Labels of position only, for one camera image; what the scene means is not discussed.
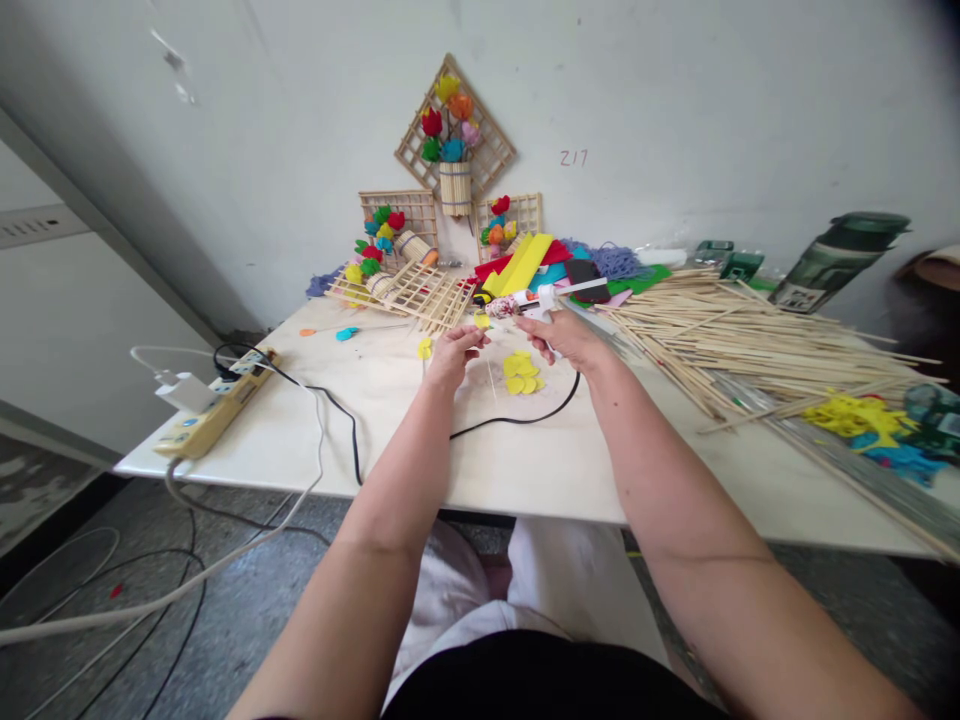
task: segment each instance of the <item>person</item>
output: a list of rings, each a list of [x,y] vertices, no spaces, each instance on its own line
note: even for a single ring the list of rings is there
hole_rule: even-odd
[[[664,605],[727,710],[915,718],[775,561],[634,373],[570,310],[516,323],[583,374],[620,503]],[[423,384],[228,718],[717,717],[674,674],[617,528],[518,518],[492,599],[435,522],[454,393],[489,338],[442,336]]]

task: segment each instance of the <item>hand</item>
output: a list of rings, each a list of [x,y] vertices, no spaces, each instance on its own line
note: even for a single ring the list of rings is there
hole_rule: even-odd
[[[590,370],[610,352],[603,341],[594,335],[572,310],[554,310],[550,317],[553,319],[550,325],[522,315],[514,319],[517,327],[527,333],[527,340],[533,343],[548,365],[556,362],[550,346],[567,358],[574,370],[583,372]]]
[[[489,344],[490,338],[480,328],[461,325],[445,332],[434,344],[425,382],[456,390],[467,363],[480,357],[480,348]]]

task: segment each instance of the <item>white table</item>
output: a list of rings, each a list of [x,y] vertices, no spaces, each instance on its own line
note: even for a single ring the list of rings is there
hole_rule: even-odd
[[[403,328],[364,329],[405,323]],[[335,333],[355,326],[347,342]],[[358,419],[361,472],[366,476],[382,453],[422,378],[417,358],[422,337],[409,319],[375,310],[351,310],[335,300],[310,300],[263,344],[283,356],[283,368],[304,384],[328,388]],[[318,330],[301,337],[300,330]],[[529,396],[510,396],[502,360],[527,349],[514,328],[490,332],[493,343],[468,366],[457,393],[454,429],[491,417],[534,418],[567,396],[574,372],[565,362],[553,368],[535,358],[547,385]],[[646,360],[628,361],[691,447],[770,541],[826,545],[890,554],[931,551],[869,502],[825,473],[762,424],[733,433],[698,435],[710,421]],[[491,370],[494,385],[491,385]],[[353,497],[350,421],[328,402],[322,412],[327,438],[319,495]],[[162,428],[116,467],[117,472],[163,477],[167,461],[151,447]],[[317,475],[318,427],[314,402],[282,378],[271,378],[228,428],[213,450],[184,463],[189,480],[285,492],[303,491]],[[509,515],[576,518],[625,524],[603,435],[581,381],[570,404],[535,425],[493,423],[453,441],[447,507]]]

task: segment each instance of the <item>green water bottle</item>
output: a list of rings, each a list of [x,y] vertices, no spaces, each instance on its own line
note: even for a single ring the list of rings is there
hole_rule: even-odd
[[[883,257],[894,240],[910,232],[910,218],[892,213],[852,212],[830,224],[770,295],[770,302],[781,310],[816,312]]]

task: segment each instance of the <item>white charger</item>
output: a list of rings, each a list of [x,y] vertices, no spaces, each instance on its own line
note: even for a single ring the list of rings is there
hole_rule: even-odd
[[[161,384],[154,395],[163,398],[178,410],[199,415],[217,399],[217,394],[204,385],[193,373],[161,370],[155,376]]]

